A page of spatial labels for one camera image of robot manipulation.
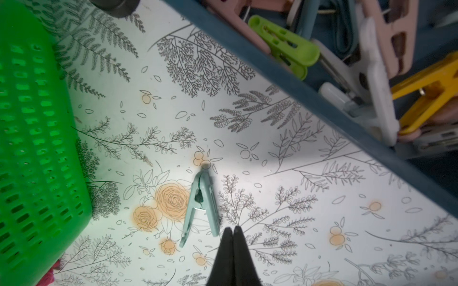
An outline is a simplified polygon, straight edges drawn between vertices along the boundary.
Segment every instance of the leaf drawing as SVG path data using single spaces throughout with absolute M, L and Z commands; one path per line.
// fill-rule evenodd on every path
M 120 31 L 121 28 L 113 22 L 113 17 L 99 9 L 94 10 L 94 12 L 89 14 L 89 16 L 88 30 L 92 32 L 92 35 L 95 36 L 99 34 L 103 43 L 106 39 L 109 45 L 113 45 L 113 47 L 118 46 L 119 48 L 134 54 L 135 57 L 138 58 L 137 49 L 127 36 Z
M 291 157 L 294 153 L 299 152 L 304 144 L 316 142 L 316 135 L 323 131 L 325 125 L 318 121 L 316 129 L 311 130 L 311 126 L 307 125 L 312 123 L 312 117 L 312 114 L 306 113 L 305 118 L 303 119 L 302 114 L 299 112 L 299 123 L 296 123 L 295 119 L 292 119 L 292 129 L 285 129 L 284 133 L 280 134 L 279 143 L 273 142 L 273 145 L 278 148 L 278 152 L 269 152 L 269 154 L 278 159 L 277 172 L 280 170 L 285 158 Z
M 43 23 L 45 29 L 55 37 L 56 44 L 53 46 L 58 69 L 61 70 L 60 78 L 67 79 L 68 87 L 81 92 L 93 94 L 97 97 L 105 97 L 102 93 L 92 88 L 78 72 L 79 65 L 91 64 L 91 70 L 99 66 L 99 71 L 118 74 L 129 82 L 130 77 L 107 52 L 108 45 L 118 46 L 138 57 L 136 48 L 127 36 L 117 26 L 111 16 L 97 9 L 88 0 L 24 0 L 26 6 Z M 139 16 L 135 18 L 135 25 L 141 21 Z M 95 35 L 100 36 L 97 43 Z
M 134 136 L 138 135 L 137 127 L 132 123 L 127 125 L 127 132 L 118 135 L 112 135 L 110 137 L 100 137 L 101 134 L 105 134 L 110 129 L 110 118 L 106 117 L 105 120 L 101 120 L 99 125 L 96 127 L 86 126 L 78 132 L 87 135 L 95 140 L 95 147 L 101 152 L 105 151 L 105 156 L 121 159 L 120 151 L 127 149 L 133 159 L 140 159 L 145 162 L 149 162 L 146 155 L 140 150 L 140 147 L 151 148 L 154 147 L 156 152 L 176 154 L 176 148 L 174 145 L 178 144 L 182 149 L 186 149 L 192 146 L 196 142 L 194 132 L 189 131 L 186 127 L 182 127 L 175 133 L 169 134 L 169 139 L 165 136 L 159 138 L 157 127 L 150 127 L 145 132 L 145 137 L 138 137 L 137 143 L 134 143 Z
M 167 62 L 172 82 L 191 97 L 199 91 L 214 97 L 221 89 L 235 95 L 240 92 L 239 77 L 250 80 L 255 76 L 251 67 L 191 24 L 165 35 L 155 45 Z
M 269 95 L 275 94 L 279 90 L 272 90 L 271 86 L 267 88 L 271 91 Z M 213 125 L 217 128 L 227 127 L 231 132 L 240 132 L 250 126 L 253 119 L 250 116 L 254 113 L 265 111 L 264 119 L 261 122 L 270 121 L 270 126 L 277 125 L 277 129 L 284 127 L 290 122 L 300 110 L 300 104 L 286 97 L 274 103 L 272 98 L 261 92 L 249 91 L 249 93 L 237 94 L 238 100 L 234 101 L 234 109 L 222 108 L 220 115 L 210 117 L 214 121 Z
M 329 157 L 335 155 L 337 152 L 345 148 L 350 142 L 343 137 L 340 133 L 333 129 L 333 136 L 327 138 L 323 137 L 324 142 L 329 146 L 328 148 L 319 149 L 324 154 L 321 154 L 321 157 L 325 157 L 325 160 Z
M 294 267 L 292 273 L 285 273 L 279 275 L 273 281 L 274 284 L 285 283 L 289 281 L 291 278 L 293 279 L 292 282 L 289 282 L 291 285 L 294 283 L 298 283 L 298 285 L 314 285 L 318 280 L 325 280 L 334 277 L 339 271 L 331 271 L 331 267 L 329 267 L 329 271 L 320 271 L 322 268 L 320 266 L 316 267 L 309 267 L 308 264 L 304 266 L 304 268 Z
M 418 272 L 418 270 L 412 268 L 412 266 L 420 265 L 420 260 L 414 259 L 415 256 L 416 254 L 410 251 L 405 255 L 390 254 L 386 262 L 378 262 L 371 265 L 355 264 L 347 258 L 345 258 L 345 261 L 358 269 L 358 277 L 360 278 L 358 285 L 377 285 L 374 279 L 369 275 L 369 270 L 378 275 L 388 273 L 390 279 L 403 277 L 407 280 L 411 280 L 415 278 L 414 273 Z
M 99 157 L 95 156 L 87 145 L 80 139 L 76 141 L 76 151 L 86 179 L 86 186 L 92 202 L 92 218 L 107 218 L 110 214 L 117 215 L 121 200 L 118 195 L 118 183 L 113 181 L 99 181 L 95 172 L 99 164 Z
M 366 232 L 383 240 L 420 245 L 423 247 L 420 255 L 426 256 L 427 259 L 432 259 L 433 254 L 436 254 L 438 262 L 456 262 L 458 261 L 458 249 L 454 247 L 454 243 L 458 242 L 458 233 L 454 232 L 452 235 L 445 237 L 434 237 L 443 232 L 448 225 L 452 225 L 449 214 L 444 217 L 437 217 L 432 225 L 424 227 L 423 230 L 408 230 L 407 235 L 400 239 L 380 237 L 368 231 Z
M 131 259 L 123 254 L 111 236 L 96 239 L 81 236 L 73 243 L 73 251 L 64 253 L 60 259 L 60 269 L 54 273 L 55 281 L 59 286 L 80 285 L 83 281 L 117 285 L 119 280 L 113 278 L 110 266 L 127 267 Z
M 137 13 L 132 13 L 125 18 L 126 21 L 130 21 L 131 23 L 135 24 L 135 26 L 142 32 L 146 33 L 145 27 L 143 26 L 143 21 L 140 20 L 140 15 Z
M 199 284 L 200 280 L 206 279 L 205 276 L 202 276 L 202 272 L 197 272 L 192 275 L 185 275 L 177 280 L 178 285 L 181 286 L 194 286 Z
M 290 212 L 305 213 L 312 209 L 311 204 L 317 201 L 315 196 L 307 196 L 296 198 L 300 191 L 296 188 L 285 189 L 280 186 L 275 195 L 275 205 L 277 208 L 274 211 L 263 209 L 256 206 L 254 197 L 251 193 L 246 193 L 245 189 L 238 189 L 238 177 L 233 175 L 224 175 L 223 192 L 219 192 L 218 197 L 220 204 L 220 212 L 224 218 L 232 225 L 240 225 L 250 223 L 251 226 L 244 230 L 249 249 L 255 253 L 258 261 L 274 265 L 274 262 L 282 264 L 292 263 L 292 257 L 297 253 L 293 249 L 297 247 L 294 241 L 291 241 L 291 232 L 300 236 L 305 234 L 304 229 L 307 228 L 307 223 L 315 220 L 313 217 L 301 217 L 291 219 L 289 215 L 281 215 L 280 212 L 289 210 Z M 256 226 L 262 226 L 262 232 L 250 234 L 250 230 Z M 262 240 L 263 235 L 270 235 Z
M 304 184 L 305 189 L 310 189 L 311 192 L 320 190 L 324 192 L 324 190 L 329 189 L 328 183 L 336 185 L 338 183 L 342 185 L 348 183 L 353 185 L 365 179 L 364 176 L 360 175 L 364 170 L 360 169 L 359 166 L 352 166 L 351 163 L 344 163 L 340 166 L 337 161 L 334 161 L 331 165 L 326 163 L 321 174 L 294 170 L 302 175 L 300 184 Z
M 374 174 L 377 174 L 379 177 L 388 178 L 388 185 L 395 185 L 397 186 L 398 189 L 400 189 L 403 185 L 406 184 L 400 177 L 396 176 L 393 172 L 387 170 L 385 166 L 383 166 L 381 163 L 377 162 L 374 159 L 360 160 L 360 159 L 350 156 L 349 154 L 345 156 L 347 158 L 367 164 L 371 172 L 373 172 Z

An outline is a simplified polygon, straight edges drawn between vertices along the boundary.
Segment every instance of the orange berry drawing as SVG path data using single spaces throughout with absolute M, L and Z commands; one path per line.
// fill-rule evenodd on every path
M 194 249 L 197 250 L 197 252 L 194 252 L 192 254 L 192 257 L 196 261 L 196 264 L 199 266 L 203 266 L 203 269 L 206 270 L 208 266 L 213 266 L 213 258 L 207 257 L 207 255 L 202 254 L 202 251 L 200 251 L 197 246 L 193 245 Z
M 199 146 L 197 146 L 197 148 L 199 149 L 199 151 L 196 151 L 194 153 L 194 160 L 192 161 L 192 163 L 195 166 L 202 167 L 202 169 L 209 169 L 210 167 L 212 167 L 213 171 L 215 171 L 215 173 L 218 174 L 218 172 L 216 171 L 216 166 L 213 162 L 220 161 L 222 160 L 222 158 L 209 159 L 210 149 L 208 149 L 207 153 L 205 154 L 204 149 L 202 149 Z
M 143 101 L 144 104 L 150 104 L 152 100 L 161 99 L 161 97 L 159 97 L 157 95 L 152 95 L 147 90 L 140 90 L 140 92 L 142 93 L 142 101 Z M 154 107 L 154 109 L 158 109 L 155 103 L 153 103 L 153 107 Z
M 448 276 L 447 272 L 443 271 L 443 270 L 436 271 L 434 273 L 434 277 L 436 277 L 437 279 L 440 279 L 440 280 L 447 278 L 447 276 Z
M 334 224 L 335 226 L 332 226 L 329 229 L 329 233 L 331 234 L 331 237 L 329 238 L 329 243 L 332 246 L 337 246 L 336 250 L 345 247 L 345 249 L 348 252 L 353 252 L 351 246 L 348 244 L 349 242 L 351 242 L 351 238 L 349 237 L 356 237 L 358 236 L 358 234 L 354 232 L 344 232 L 343 227 L 345 225 L 345 217 L 343 217 L 340 220 L 340 222 L 335 221 Z
M 366 210 L 365 213 L 361 214 L 362 216 L 373 215 L 374 217 L 376 217 L 376 218 L 378 218 L 380 220 L 384 220 L 385 219 L 383 216 L 381 216 L 379 213 L 377 213 L 378 211 L 380 211 L 382 209 L 382 203 L 380 203 L 378 201 L 373 201 L 368 206 L 360 206 L 360 209 Z
M 148 249 L 148 248 L 146 248 L 146 247 L 144 247 L 144 246 L 138 246 L 138 247 L 140 247 L 141 249 L 143 249 L 142 252 L 143 252 L 144 255 L 149 256 L 149 257 L 154 257 L 153 251 L 155 250 L 155 248 L 153 248 L 153 249 Z

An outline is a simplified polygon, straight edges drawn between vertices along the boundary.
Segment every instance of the white patterned surface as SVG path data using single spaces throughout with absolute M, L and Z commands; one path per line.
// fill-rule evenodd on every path
M 163 2 L 117 20 L 68 1 L 25 1 L 60 45 L 95 204 L 56 285 L 204 285 L 203 213 L 178 247 L 201 167 L 266 285 L 456 284 L 454 218 Z

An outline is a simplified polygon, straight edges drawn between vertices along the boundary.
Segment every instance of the fern drawing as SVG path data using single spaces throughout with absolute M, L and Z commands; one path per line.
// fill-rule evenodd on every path
M 112 135 L 109 137 L 100 137 L 101 134 L 105 134 L 110 129 L 110 118 L 106 117 L 105 120 L 101 120 L 99 125 L 96 127 L 86 126 L 85 128 L 78 130 L 78 132 L 89 136 L 95 140 L 95 147 L 99 151 L 104 151 L 105 156 L 121 159 L 120 151 L 127 149 L 132 159 L 140 159 L 144 162 L 149 162 L 140 147 L 150 148 L 154 147 L 156 152 L 176 154 L 176 148 L 174 146 L 179 145 L 182 149 L 190 148 L 192 144 L 196 142 L 194 132 L 189 131 L 186 127 L 182 127 L 176 133 L 170 133 L 169 139 L 165 136 L 158 138 L 160 130 L 157 127 L 150 127 L 145 132 L 145 137 L 139 137 L 138 143 L 134 143 L 134 136 L 138 133 L 137 127 L 132 123 L 127 125 L 127 132 L 118 135 Z
M 206 279 L 207 277 L 202 276 L 202 272 L 197 272 L 192 275 L 185 275 L 177 280 L 178 285 L 181 286 L 194 286 L 199 284 L 201 280 Z
M 127 267 L 132 260 L 123 255 L 121 247 L 111 236 L 91 239 L 80 237 L 73 243 L 73 251 L 64 253 L 60 259 L 60 270 L 55 272 L 55 281 L 59 286 L 85 285 L 118 285 L 110 269 Z
M 99 164 L 99 157 L 95 156 L 87 145 L 80 139 L 76 141 L 76 151 L 81 164 L 83 176 L 92 202 L 92 218 L 107 218 L 110 214 L 117 215 L 121 200 L 118 195 L 118 182 L 99 181 L 95 172 Z
M 240 92 L 239 77 L 255 76 L 251 67 L 192 24 L 165 35 L 150 49 L 154 46 L 167 62 L 172 82 L 191 97 L 200 91 L 214 97 L 221 89 L 235 95 Z
M 165 280 L 165 279 L 161 279 L 159 281 L 151 281 L 151 280 L 146 280 L 146 279 L 142 279 L 143 283 L 145 283 L 147 286 L 167 286 L 167 284 L 170 283 L 170 281 L 173 280 L 173 278 L 175 277 L 175 274 L 176 274 L 176 269 L 172 275 L 172 278 L 168 279 L 168 280 Z
M 126 21 L 131 21 L 131 23 L 135 24 L 135 26 L 142 32 L 146 33 L 145 27 L 143 26 L 143 21 L 140 20 L 140 15 L 137 13 L 132 13 L 125 18 Z
M 277 129 L 280 129 L 298 113 L 300 104 L 289 96 L 271 103 L 272 98 L 270 96 L 279 91 L 276 86 L 271 85 L 266 89 L 266 92 L 269 92 L 268 96 L 257 91 L 238 94 L 240 99 L 232 103 L 235 105 L 234 109 L 222 108 L 219 110 L 222 114 L 210 117 L 210 119 L 214 121 L 215 127 L 227 127 L 231 132 L 238 133 L 250 126 L 253 121 L 250 118 L 251 115 L 267 110 L 261 122 L 270 121 L 270 126 L 275 126 L 281 121 L 281 124 L 277 126 Z
M 96 8 L 88 0 L 23 0 L 54 36 L 55 56 L 60 78 L 68 87 L 100 97 L 102 93 L 92 88 L 78 72 L 79 65 L 91 64 L 91 70 L 118 74 L 126 82 L 130 77 L 121 63 L 108 52 L 110 46 L 123 49 L 138 58 L 137 49 L 118 27 L 116 20 Z M 145 32 L 138 14 L 129 16 L 131 22 Z
M 291 233 L 305 235 L 307 224 L 315 218 L 301 217 L 292 220 L 287 212 L 293 214 L 309 212 L 312 209 L 311 205 L 318 199 L 314 195 L 296 198 L 300 194 L 297 187 L 285 189 L 280 186 L 275 194 L 277 207 L 271 211 L 256 206 L 251 193 L 246 193 L 245 189 L 238 189 L 238 179 L 235 175 L 224 176 L 222 180 L 224 192 L 218 194 L 220 213 L 234 226 L 251 224 L 244 233 L 248 249 L 254 252 L 258 261 L 262 261 L 267 266 L 273 266 L 275 262 L 291 264 L 292 258 L 297 255 L 293 250 L 297 244 L 290 240 Z M 258 229 L 259 226 L 264 233 L 254 232 L 254 227 Z
M 121 28 L 119 28 L 113 20 L 113 17 L 108 16 L 102 10 L 97 9 L 90 14 L 88 30 L 91 31 L 94 36 L 100 33 L 102 42 L 105 41 L 106 37 L 108 44 L 113 45 L 114 47 L 118 46 L 119 48 L 134 54 L 135 57 L 138 58 L 137 49 L 127 36 L 120 31 Z

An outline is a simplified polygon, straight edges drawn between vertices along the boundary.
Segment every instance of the yellow clothespin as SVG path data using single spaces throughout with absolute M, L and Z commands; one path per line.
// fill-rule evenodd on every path
M 395 85 L 391 92 L 393 99 L 397 99 L 416 90 L 420 90 L 423 96 L 399 121 L 399 135 L 417 130 L 458 93 L 458 51 Z

